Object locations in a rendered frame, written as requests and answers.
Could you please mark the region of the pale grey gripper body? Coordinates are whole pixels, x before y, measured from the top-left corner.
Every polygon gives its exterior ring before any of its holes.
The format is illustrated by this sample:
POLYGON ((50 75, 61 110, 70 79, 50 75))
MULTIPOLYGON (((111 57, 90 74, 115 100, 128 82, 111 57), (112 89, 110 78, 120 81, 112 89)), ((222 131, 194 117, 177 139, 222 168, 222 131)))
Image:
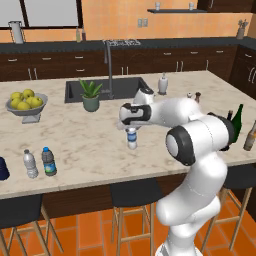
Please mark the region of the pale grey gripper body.
POLYGON ((130 120, 129 122, 124 122, 119 120, 117 122, 117 129, 118 130, 130 130, 131 128, 135 128, 138 130, 143 125, 142 121, 137 120, 130 120))

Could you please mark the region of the small blue-label plastic bottle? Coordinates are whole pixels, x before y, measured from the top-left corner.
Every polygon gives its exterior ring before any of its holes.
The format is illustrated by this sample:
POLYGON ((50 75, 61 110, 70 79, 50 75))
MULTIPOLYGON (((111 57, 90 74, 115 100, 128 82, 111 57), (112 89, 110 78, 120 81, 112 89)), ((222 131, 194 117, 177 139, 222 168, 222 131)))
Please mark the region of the small blue-label plastic bottle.
POLYGON ((127 145, 132 150, 137 148, 137 130, 135 128, 127 130, 127 145))

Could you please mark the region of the dark sink basin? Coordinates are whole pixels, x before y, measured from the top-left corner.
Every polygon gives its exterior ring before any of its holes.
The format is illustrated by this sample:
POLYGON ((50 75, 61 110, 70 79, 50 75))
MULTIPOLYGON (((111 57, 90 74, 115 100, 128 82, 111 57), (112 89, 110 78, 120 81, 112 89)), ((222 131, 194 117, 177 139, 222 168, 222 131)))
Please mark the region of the dark sink basin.
MULTIPOLYGON (((88 79, 87 83, 93 81, 100 88, 100 100, 109 100, 109 80, 108 79, 88 79)), ((113 78, 112 89, 115 99, 132 99, 139 88, 148 88, 142 77, 113 78)), ((78 103, 82 101, 84 90, 78 80, 67 81, 65 88, 65 103, 78 103)))

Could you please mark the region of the green plant in grey pot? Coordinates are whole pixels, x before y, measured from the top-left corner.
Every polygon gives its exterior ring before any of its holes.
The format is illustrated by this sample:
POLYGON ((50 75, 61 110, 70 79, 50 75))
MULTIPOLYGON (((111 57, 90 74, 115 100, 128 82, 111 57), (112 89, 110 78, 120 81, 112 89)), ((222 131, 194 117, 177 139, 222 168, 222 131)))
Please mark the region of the green plant in grey pot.
POLYGON ((94 81, 87 83, 85 80, 80 80, 79 83, 83 88, 81 97, 84 109, 88 112, 97 111, 100 105, 99 94, 102 85, 96 85, 94 81))

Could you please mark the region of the grey tall tap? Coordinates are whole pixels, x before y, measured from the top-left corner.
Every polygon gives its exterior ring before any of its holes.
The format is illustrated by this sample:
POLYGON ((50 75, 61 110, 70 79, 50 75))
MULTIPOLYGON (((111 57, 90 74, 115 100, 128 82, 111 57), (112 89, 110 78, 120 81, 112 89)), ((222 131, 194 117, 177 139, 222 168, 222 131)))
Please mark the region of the grey tall tap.
POLYGON ((113 79, 112 79, 112 57, 111 48, 108 40, 104 41, 105 51, 104 51, 104 63, 108 65, 108 76, 109 76, 109 89, 106 91, 109 94, 109 99, 114 98, 113 94, 113 79))

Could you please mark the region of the white soap dispenser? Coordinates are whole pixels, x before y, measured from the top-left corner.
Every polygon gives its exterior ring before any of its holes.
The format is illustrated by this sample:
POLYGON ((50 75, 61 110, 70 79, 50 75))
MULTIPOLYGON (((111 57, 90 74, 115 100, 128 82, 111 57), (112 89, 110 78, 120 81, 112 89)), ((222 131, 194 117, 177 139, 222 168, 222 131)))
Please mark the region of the white soap dispenser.
POLYGON ((167 87, 168 87, 168 79, 166 77, 166 74, 163 73, 158 81, 158 93, 160 95, 165 95, 167 91, 167 87))

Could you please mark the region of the black seat wooden stool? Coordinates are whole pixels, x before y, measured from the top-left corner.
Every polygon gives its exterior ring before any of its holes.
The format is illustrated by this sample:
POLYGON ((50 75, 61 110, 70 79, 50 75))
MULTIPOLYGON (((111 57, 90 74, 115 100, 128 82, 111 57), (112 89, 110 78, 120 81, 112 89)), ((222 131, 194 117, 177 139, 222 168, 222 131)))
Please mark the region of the black seat wooden stool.
POLYGON ((228 174, 222 189, 219 192, 220 203, 221 205, 225 204, 226 197, 229 196, 236 207, 239 209, 239 214, 234 217, 219 219, 218 215, 213 217, 209 223, 208 230, 206 232, 201 252, 204 252, 208 239, 211 235, 212 229, 215 224, 223 224, 229 222, 235 222, 234 232, 232 234, 232 239, 229 245, 229 250, 232 250, 234 243, 237 238, 238 231, 240 229, 246 207, 248 205, 252 189, 256 187, 256 163, 254 164, 245 164, 238 166, 231 166, 228 168, 228 174), (233 189, 244 189, 245 193, 243 196, 242 203, 239 204, 235 197, 232 195, 231 191, 233 189))
POLYGON ((49 233, 52 233, 60 252, 64 252, 42 199, 43 195, 37 194, 0 200, 0 249, 4 256, 10 256, 13 236, 16 236, 23 256, 28 256, 20 233, 32 230, 35 230, 45 256, 51 256, 49 233))
POLYGON ((155 178, 140 179, 110 185, 112 199, 112 229, 117 229, 116 256, 120 256, 121 244, 149 238, 150 256, 154 253, 154 204, 163 197, 155 178), (142 233, 135 236, 122 236, 125 216, 142 215, 142 233))

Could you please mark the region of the hob with metal grates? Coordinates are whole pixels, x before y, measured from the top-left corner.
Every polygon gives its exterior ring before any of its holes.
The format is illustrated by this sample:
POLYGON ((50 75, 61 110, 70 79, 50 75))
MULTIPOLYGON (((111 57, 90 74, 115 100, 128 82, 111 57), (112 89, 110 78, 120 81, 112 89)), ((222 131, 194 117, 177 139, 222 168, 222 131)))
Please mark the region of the hob with metal grates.
POLYGON ((103 40, 103 42, 108 42, 110 47, 129 47, 141 45, 141 42, 137 39, 103 40))

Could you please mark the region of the dark plastic bottle blue cap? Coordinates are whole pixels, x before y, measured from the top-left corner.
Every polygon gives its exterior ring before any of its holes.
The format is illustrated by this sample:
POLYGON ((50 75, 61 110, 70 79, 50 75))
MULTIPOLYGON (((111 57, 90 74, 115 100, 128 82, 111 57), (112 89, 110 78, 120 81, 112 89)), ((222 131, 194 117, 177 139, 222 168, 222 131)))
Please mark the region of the dark plastic bottle blue cap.
POLYGON ((57 168, 55 164, 54 155, 48 147, 43 148, 42 161, 45 174, 47 176, 54 176, 57 173, 57 168))

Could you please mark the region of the dark brown base cupboards run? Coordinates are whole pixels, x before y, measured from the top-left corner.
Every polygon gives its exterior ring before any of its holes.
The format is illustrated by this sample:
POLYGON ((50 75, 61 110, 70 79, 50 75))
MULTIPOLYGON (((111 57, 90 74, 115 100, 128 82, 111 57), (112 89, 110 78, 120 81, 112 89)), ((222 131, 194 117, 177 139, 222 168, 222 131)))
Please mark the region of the dark brown base cupboards run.
MULTIPOLYGON (((0 81, 108 75, 102 49, 0 53, 0 81)), ((256 99, 256 50, 220 45, 112 49, 112 74, 208 70, 256 99)))

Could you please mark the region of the dark brown island base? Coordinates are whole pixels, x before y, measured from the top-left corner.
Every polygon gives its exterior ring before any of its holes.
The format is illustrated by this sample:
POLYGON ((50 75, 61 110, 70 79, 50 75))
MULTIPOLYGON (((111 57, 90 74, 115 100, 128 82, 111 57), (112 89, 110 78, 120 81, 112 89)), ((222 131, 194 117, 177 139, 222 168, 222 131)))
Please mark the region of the dark brown island base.
MULTIPOLYGON (((186 173, 156 177, 163 195, 166 196, 176 189, 185 175, 186 173)), ((133 206, 132 203, 150 203, 151 194, 142 197, 136 192, 130 193, 129 199, 132 200, 125 206, 133 206)), ((107 210, 113 207, 110 185, 45 193, 42 202, 50 218, 107 210)))

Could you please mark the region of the grey fruit bowl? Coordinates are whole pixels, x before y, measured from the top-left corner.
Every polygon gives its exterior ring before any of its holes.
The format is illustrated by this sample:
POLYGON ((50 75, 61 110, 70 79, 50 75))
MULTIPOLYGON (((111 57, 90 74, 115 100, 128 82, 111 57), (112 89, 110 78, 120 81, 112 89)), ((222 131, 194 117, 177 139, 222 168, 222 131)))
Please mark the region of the grey fruit bowl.
POLYGON ((16 110, 11 107, 11 100, 8 100, 5 104, 6 109, 16 116, 21 116, 23 118, 22 123, 37 123, 40 121, 41 112, 48 102, 48 97, 45 94, 36 93, 36 96, 40 97, 43 104, 37 108, 29 110, 16 110))

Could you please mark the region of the clear plastic bottle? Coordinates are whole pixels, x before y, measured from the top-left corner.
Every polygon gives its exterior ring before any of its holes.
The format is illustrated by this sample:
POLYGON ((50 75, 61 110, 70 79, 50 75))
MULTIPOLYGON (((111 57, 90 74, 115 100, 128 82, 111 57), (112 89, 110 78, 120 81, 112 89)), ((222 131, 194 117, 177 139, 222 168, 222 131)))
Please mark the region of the clear plastic bottle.
POLYGON ((24 150, 24 157, 23 157, 24 165, 27 169, 27 175, 29 178, 36 178, 39 174, 38 169, 36 167, 36 161, 33 154, 28 150, 24 150))

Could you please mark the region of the green glass bottle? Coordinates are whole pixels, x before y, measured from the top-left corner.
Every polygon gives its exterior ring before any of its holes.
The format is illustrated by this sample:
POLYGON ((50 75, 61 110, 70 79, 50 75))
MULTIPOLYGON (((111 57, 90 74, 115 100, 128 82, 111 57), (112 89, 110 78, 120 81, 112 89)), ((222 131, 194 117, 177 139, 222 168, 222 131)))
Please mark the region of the green glass bottle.
POLYGON ((232 124, 234 127, 233 143, 237 141, 242 128, 242 110, 243 110, 243 105, 240 104, 234 118, 232 119, 232 124))

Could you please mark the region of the brown glass bottle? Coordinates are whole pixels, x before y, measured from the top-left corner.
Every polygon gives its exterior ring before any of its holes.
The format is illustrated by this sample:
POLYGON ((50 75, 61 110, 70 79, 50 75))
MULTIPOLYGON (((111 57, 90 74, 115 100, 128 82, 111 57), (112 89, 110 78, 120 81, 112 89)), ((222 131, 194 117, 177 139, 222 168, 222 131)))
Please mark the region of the brown glass bottle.
POLYGON ((251 130, 248 132, 243 149, 250 151, 256 139, 256 121, 254 122, 251 130))

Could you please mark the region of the dark blue container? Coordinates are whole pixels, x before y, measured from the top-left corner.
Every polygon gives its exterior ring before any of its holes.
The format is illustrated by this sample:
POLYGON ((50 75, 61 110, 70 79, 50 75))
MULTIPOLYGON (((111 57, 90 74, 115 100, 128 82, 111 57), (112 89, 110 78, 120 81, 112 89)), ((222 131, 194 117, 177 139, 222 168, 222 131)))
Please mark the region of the dark blue container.
POLYGON ((0 180, 6 180, 10 176, 5 159, 0 156, 0 180))

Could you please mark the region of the dark framed window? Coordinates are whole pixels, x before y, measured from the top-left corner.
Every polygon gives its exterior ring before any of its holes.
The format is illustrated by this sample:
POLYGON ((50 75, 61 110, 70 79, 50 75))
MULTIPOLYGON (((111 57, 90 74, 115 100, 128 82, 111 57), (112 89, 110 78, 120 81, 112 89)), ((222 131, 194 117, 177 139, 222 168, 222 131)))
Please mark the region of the dark framed window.
POLYGON ((0 0, 0 30, 11 21, 24 29, 81 28, 82 0, 0 0))

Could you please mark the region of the grey metal canister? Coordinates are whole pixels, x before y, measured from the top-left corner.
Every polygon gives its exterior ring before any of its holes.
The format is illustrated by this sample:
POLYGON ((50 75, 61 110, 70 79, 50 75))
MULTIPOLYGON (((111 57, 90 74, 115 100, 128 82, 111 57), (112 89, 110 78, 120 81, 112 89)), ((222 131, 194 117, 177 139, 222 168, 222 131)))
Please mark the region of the grey metal canister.
POLYGON ((8 22, 11 38, 15 44, 23 44, 25 39, 22 31, 22 23, 20 21, 9 21, 8 22))

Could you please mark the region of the grey pot with tools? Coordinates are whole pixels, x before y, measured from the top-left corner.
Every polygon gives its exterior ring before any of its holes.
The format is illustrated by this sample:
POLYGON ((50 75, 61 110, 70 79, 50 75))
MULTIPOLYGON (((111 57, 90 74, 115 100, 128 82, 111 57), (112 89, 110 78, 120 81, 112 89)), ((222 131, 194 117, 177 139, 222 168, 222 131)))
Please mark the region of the grey pot with tools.
POLYGON ((247 25, 248 25, 247 20, 240 19, 238 21, 239 28, 238 28, 237 35, 236 35, 236 38, 238 40, 242 40, 243 39, 244 34, 245 34, 245 28, 246 28, 247 25))

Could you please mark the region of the dark wall shelf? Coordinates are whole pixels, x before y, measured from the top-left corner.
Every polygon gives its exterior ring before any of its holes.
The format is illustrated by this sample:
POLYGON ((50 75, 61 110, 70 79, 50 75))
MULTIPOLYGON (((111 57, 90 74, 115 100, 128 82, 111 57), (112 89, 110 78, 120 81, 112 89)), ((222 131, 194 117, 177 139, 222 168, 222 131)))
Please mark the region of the dark wall shelf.
POLYGON ((153 14, 196 14, 196 13, 207 13, 205 10, 199 10, 199 9, 147 9, 149 13, 153 14))

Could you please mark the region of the dark brown wall cupboard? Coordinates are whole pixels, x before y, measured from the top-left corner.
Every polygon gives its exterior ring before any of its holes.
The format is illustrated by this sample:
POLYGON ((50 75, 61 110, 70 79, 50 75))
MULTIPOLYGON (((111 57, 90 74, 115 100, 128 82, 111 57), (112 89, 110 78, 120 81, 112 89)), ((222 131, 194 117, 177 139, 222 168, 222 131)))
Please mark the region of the dark brown wall cupboard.
POLYGON ((212 13, 250 13, 255 0, 198 0, 197 9, 212 13))

